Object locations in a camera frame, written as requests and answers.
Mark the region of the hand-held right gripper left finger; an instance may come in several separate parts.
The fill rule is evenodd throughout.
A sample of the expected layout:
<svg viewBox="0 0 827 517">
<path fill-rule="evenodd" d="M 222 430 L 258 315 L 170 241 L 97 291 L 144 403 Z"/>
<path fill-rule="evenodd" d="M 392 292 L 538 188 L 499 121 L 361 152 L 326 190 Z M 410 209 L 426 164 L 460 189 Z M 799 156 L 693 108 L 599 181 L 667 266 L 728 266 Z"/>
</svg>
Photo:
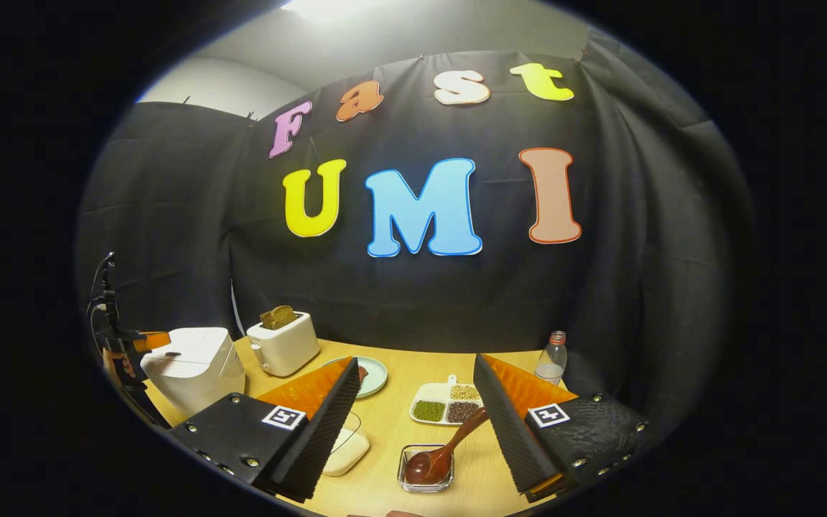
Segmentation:
<svg viewBox="0 0 827 517">
<path fill-rule="evenodd" d="M 221 475 L 304 503 L 313 496 L 360 383 L 358 358 L 340 358 L 262 396 L 226 393 L 168 435 Z"/>
</svg>

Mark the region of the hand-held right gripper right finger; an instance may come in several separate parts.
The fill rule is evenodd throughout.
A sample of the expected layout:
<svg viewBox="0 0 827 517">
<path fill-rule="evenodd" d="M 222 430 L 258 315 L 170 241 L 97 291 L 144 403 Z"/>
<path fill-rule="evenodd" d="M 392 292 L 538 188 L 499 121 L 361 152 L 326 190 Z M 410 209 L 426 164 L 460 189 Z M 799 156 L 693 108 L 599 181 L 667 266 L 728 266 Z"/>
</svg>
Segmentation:
<svg viewBox="0 0 827 517">
<path fill-rule="evenodd" d="M 473 379 L 529 503 L 610 477 L 652 439 L 649 419 L 606 393 L 574 395 L 486 354 L 476 356 Z"/>
</svg>

